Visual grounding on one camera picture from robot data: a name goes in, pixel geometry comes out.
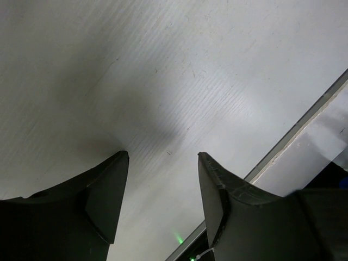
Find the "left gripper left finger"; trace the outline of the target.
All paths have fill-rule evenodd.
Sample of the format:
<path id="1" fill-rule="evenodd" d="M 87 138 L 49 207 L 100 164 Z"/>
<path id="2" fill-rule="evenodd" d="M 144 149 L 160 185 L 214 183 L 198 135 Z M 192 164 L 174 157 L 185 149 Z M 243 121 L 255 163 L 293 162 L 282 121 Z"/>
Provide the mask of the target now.
<path id="1" fill-rule="evenodd" d="M 129 168 L 119 151 L 28 198 L 1 201 L 1 260 L 106 260 Z"/>

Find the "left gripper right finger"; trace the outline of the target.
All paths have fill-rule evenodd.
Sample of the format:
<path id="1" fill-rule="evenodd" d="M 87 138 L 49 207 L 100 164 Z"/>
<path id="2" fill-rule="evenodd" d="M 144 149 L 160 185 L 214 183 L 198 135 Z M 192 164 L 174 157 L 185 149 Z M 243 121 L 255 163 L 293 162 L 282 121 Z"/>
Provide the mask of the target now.
<path id="1" fill-rule="evenodd" d="M 280 197 L 198 154 L 208 244 L 216 260 L 347 260 L 347 190 Z"/>

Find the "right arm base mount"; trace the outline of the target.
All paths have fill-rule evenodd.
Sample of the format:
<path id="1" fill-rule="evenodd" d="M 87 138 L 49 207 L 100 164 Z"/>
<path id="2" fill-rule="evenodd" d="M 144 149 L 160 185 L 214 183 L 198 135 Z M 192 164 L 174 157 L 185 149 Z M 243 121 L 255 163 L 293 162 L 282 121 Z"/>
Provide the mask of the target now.
<path id="1" fill-rule="evenodd" d="M 347 189 L 347 171 L 336 163 L 330 162 L 305 188 Z M 203 253 L 207 249 L 209 249 L 209 244 L 207 232 L 204 229 L 177 260 L 195 260 L 198 254 Z"/>

